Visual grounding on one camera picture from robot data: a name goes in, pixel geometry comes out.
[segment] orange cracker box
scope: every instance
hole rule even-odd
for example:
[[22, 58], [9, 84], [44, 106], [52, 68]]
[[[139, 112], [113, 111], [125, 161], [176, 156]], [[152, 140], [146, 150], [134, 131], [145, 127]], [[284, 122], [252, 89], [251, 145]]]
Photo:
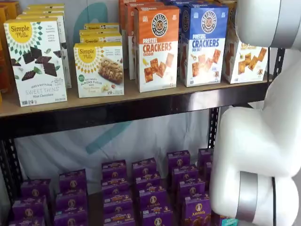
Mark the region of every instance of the orange cracker box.
[[139, 91], [176, 87], [179, 8], [137, 7], [134, 30]]
[[140, 6], [163, 6], [164, 3], [156, 2], [141, 2], [141, 3], [127, 3], [125, 7], [125, 20], [126, 20], [126, 41], [128, 51], [128, 74], [130, 80], [135, 79], [135, 44], [134, 44], [134, 9]]

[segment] pretzelized crackers box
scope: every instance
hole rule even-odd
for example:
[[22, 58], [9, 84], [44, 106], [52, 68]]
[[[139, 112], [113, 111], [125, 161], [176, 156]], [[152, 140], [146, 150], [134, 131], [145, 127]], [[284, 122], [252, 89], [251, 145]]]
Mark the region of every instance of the pretzelized crackers box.
[[137, 7], [134, 17], [139, 91], [176, 87], [179, 8]]
[[183, 7], [180, 78], [186, 87], [221, 81], [227, 19], [228, 7], [220, 3]]

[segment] snack box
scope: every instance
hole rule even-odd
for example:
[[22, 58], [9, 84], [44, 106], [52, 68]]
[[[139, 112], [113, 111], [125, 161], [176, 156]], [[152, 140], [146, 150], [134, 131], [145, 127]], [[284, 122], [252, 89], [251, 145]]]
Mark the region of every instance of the snack box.
[[135, 79], [135, 42], [134, 42], [134, 10], [135, 7], [140, 6], [163, 6], [164, 3], [160, 1], [155, 2], [136, 2], [125, 4], [125, 36], [126, 36], [126, 50], [128, 52], [128, 74], [130, 80]]
[[135, 73], [140, 92], [176, 87], [179, 8], [137, 7]]
[[87, 192], [82, 189], [59, 193], [55, 199], [56, 211], [81, 206], [87, 208]]
[[174, 226], [173, 211], [167, 203], [154, 208], [143, 209], [141, 215], [143, 226]]
[[140, 191], [150, 186], [160, 185], [160, 181], [161, 181], [161, 176], [159, 172], [138, 177], [135, 179], [136, 191]]
[[67, 101], [57, 18], [8, 20], [4, 28], [20, 105]]
[[186, 226], [211, 225], [211, 206], [208, 194], [185, 197], [182, 205], [182, 223]]
[[227, 2], [230, 9], [222, 74], [231, 83], [262, 81], [268, 63], [268, 48], [242, 43], [236, 35], [236, 2]]
[[127, 176], [127, 164], [125, 160], [102, 163], [103, 179]]
[[82, 35], [80, 37], [80, 43], [97, 43], [97, 42], [121, 42], [122, 36], [120, 33], [102, 33], [102, 34], [91, 34], [91, 35]]
[[119, 213], [108, 213], [103, 215], [103, 226], [135, 226], [133, 210], [125, 210]]
[[139, 191], [139, 205], [141, 209], [154, 208], [168, 203], [166, 189], [161, 186], [151, 186]]
[[80, 98], [124, 94], [121, 42], [75, 44], [73, 50]]
[[57, 57], [62, 58], [63, 61], [63, 70], [65, 75], [66, 87], [71, 88], [71, 75], [70, 75], [70, 67], [69, 67], [69, 58], [67, 52], [67, 41], [66, 41], [66, 33], [65, 33], [65, 22], [64, 22], [64, 13], [43, 13], [43, 14], [21, 14], [17, 16], [17, 19], [33, 19], [33, 18], [57, 18], [57, 26], [58, 33], [60, 37], [61, 43], [61, 51], [57, 51], [55, 54]]
[[55, 213], [55, 226], [81, 225], [87, 222], [88, 212], [84, 207], [68, 208]]
[[102, 179], [101, 184], [104, 195], [119, 194], [120, 192], [128, 191], [130, 186], [127, 177]]
[[85, 29], [107, 29], [116, 28], [119, 31], [118, 23], [89, 23], [84, 25]]
[[82, 189], [87, 190], [86, 170], [80, 169], [68, 173], [62, 173], [59, 176], [60, 191], [67, 192], [69, 190]]
[[134, 178], [142, 177], [146, 174], [152, 174], [155, 172], [157, 172], [157, 163], [155, 158], [132, 163], [132, 174]]
[[133, 208], [132, 195], [129, 191], [103, 196], [103, 212], [114, 213]]

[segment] cheddar cracker box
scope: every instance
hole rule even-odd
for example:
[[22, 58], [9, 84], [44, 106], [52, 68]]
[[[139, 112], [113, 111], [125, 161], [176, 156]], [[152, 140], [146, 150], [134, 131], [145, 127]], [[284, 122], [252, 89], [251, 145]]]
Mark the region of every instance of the cheddar cracker box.
[[57, 18], [8, 20], [4, 28], [20, 105], [67, 101]]
[[174, 226], [173, 211], [167, 203], [143, 209], [141, 215], [142, 225]]
[[103, 226], [135, 226], [133, 210], [125, 210], [103, 215]]
[[127, 176], [127, 164], [125, 160], [102, 163], [103, 179]]
[[134, 17], [139, 91], [176, 87], [179, 8], [137, 7]]
[[180, 78], [186, 87], [221, 81], [227, 19], [228, 7], [220, 3], [184, 6]]
[[134, 42], [134, 10], [135, 7], [141, 6], [163, 6], [163, 2], [136, 2], [125, 4], [125, 31], [126, 42], [128, 51], [128, 74], [130, 80], [134, 80], [135, 77], [135, 42]]
[[157, 171], [157, 164], [154, 158], [145, 159], [132, 163], [132, 174], [134, 178], [152, 174]]
[[62, 193], [75, 189], [87, 190], [85, 169], [60, 174], [59, 185]]
[[222, 74], [232, 83], [262, 81], [268, 62], [268, 49], [240, 41], [235, 30], [236, 3], [230, 2], [227, 41]]
[[124, 94], [121, 42], [75, 44], [73, 49], [80, 98]]
[[107, 178], [101, 180], [103, 194], [119, 194], [128, 191], [130, 183], [127, 177], [123, 178]]
[[211, 225], [211, 206], [208, 194], [185, 197], [182, 207], [182, 225]]
[[103, 212], [114, 213], [130, 210], [133, 207], [132, 195], [129, 191], [103, 196]]
[[138, 193], [141, 209], [154, 208], [168, 203], [166, 189], [161, 185], [147, 187]]
[[70, 190], [57, 195], [55, 199], [56, 211], [75, 207], [87, 207], [87, 192], [85, 190]]

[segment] cardboard box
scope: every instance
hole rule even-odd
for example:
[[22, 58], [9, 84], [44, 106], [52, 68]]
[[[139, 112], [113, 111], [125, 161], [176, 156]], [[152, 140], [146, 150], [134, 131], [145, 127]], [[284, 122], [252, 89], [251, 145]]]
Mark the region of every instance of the cardboard box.
[[184, 6], [181, 17], [181, 80], [186, 87], [219, 83], [228, 7], [215, 2], [189, 4]]
[[133, 208], [132, 195], [129, 191], [103, 196], [103, 212], [114, 213]]
[[242, 43], [235, 30], [236, 2], [228, 3], [230, 17], [222, 74], [232, 83], [262, 81], [268, 62], [268, 49]]
[[124, 94], [121, 42], [75, 44], [74, 58], [80, 98]]
[[146, 174], [153, 174], [155, 172], [157, 172], [157, 163], [155, 158], [132, 163], [132, 174], [134, 178], [142, 177]]
[[102, 163], [103, 179], [127, 176], [127, 164], [125, 160]]
[[59, 185], [61, 193], [75, 189], [87, 190], [86, 170], [80, 169], [60, 174]]
[[135, 8], [136, 82], [140, 92], [176, 87], [179, 8]]
[[20, 105], [67, 101], [57, 18], [8, 20], [4, 28]]

